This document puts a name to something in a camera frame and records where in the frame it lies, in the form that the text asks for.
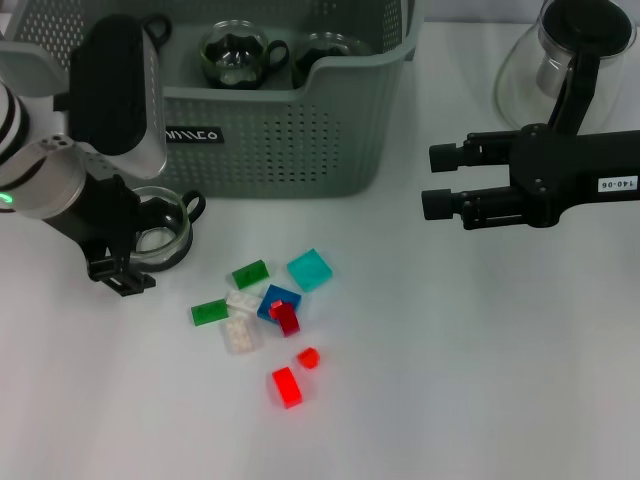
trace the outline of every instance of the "robotic arm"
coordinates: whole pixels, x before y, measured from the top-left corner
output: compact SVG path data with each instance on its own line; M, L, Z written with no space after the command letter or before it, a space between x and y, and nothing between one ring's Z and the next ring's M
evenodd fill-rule
M142 179L162 172L165 123L150 33L128 16L99 22L72 53L68 93L20 98L0 84L0 207L78 243L89 277L121 296L155 286L129 260L158 202L141 204L119 176L96 180L84 159L102 155Z
M470 134L461 148L430 149L433 172L509 165L510 186L423 192L425 218L458 214L466 230L520 224L548 228L576 205L640 200L639 149L640 132L573 136L530 125L520 132Z
M519 132L470 134L461 148L432 147L434 173L459 166L508 165L510 185L458 194L422 192L425 219L458 214L467 230L519 224L548 228L576 205L640 200L640 132L577 136L594 98L600 59L611 53L611 38L614 45L619 40L616 17L600 22L610 7L605 0L558 0L554 5L564 15L555 26L573 29L567 38L574 38L576 54L548 124Z

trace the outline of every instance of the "glass cup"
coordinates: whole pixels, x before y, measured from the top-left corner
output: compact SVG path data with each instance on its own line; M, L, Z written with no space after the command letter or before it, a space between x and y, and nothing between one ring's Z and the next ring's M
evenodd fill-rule
M284 56L271 62L271 54L283 48ZM227 20L216 23L200 41L202 69L214 88L256 90L267 77L289 61L289 47L282 40L269 43L253 23Z
M321 58L364 57L373 54L369 44L354 37L331 32L306 35L298 42L294 54L293 88L300 88L306 83L311 67Z
M161 187L134 190L140 197L140 223L136 233L131 264L141 272L162 272L176 266L189 253L193 242L192 224L206 206L204 196L196 191L182 198ZM187 206L198 200L191 213Z

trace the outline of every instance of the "blue lego brick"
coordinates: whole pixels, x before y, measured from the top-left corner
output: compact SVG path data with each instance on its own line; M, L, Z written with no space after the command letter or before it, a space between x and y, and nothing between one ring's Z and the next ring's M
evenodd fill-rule
M277 302L278 300L282 300L284 303L290 303L293 305L294 310L298 310L298 305L300 305L300 300L302 297L297 293L290 292L289 290L285 290L284 288L276 287L275 285L269 285L269 289L267 293L264 295L264 300L260 304L258 308L258 317L268 320L269 322L278 324L277 320L271 318L269 315L269 309L271 308L271 304Z
M305 292L318 288L333 276L333 272L315 249L296 258L288 268L293 279Z

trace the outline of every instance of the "red lego brick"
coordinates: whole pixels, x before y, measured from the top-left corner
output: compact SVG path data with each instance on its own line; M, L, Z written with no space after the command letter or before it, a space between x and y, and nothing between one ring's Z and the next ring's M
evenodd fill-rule
M295 407L299 403L302 403L302 394L289 367L273 372L271 375L280 391L284 408Z
M271 315L271 318L273 318L274 320L277 320L276 311L278 310L278 307L282 306L283 303L284 302L282 300L278 300L277 302L273 302L271 304L271 308L269 309L269 315Z
M289 337L300 331L300 324L296 311L290 303L275 302L269 311L272 318L275 318L280 324L282 334Z
M320 362L320 355L315 348L307 348L304 352L298 354L298 362L304 368L312 370L318 366Z

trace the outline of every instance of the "black handle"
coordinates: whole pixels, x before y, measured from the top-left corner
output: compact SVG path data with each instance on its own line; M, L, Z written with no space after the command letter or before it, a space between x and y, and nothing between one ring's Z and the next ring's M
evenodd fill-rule
M147 32L149 38L151 39L151 43L153 43L156 52L160 52L160 48L164 46L165 43L169 41L171 38L171 33L173 32L173 25L171 24L171 20L166 15L162 13L155 13L153 15L149 15L148 17L140 20L142 24L142 28ZM160 36L156 35L155 32L151 29L153 24L161 24L163 27L163 31Z
M182 197L182 203L184 203L185 207L187 208L189 208L189 204L196 199L198 200L198 204L189 214L189 221L191 223L195 223L195 221L200 218L200 216L204 212L205 207L207 206L207 199L204 198L204 195L202 195L197 190L191 190L190 192L185 193Z
M564 135L577 135L596 93L600 56L579 50L569 64L549 127Z
M276 63L271 63L271 54L278 48L284 48L284 56ZM274 40L267 47L267 56L269 57L269 72L275 73L289 62L289 46L284 40Z

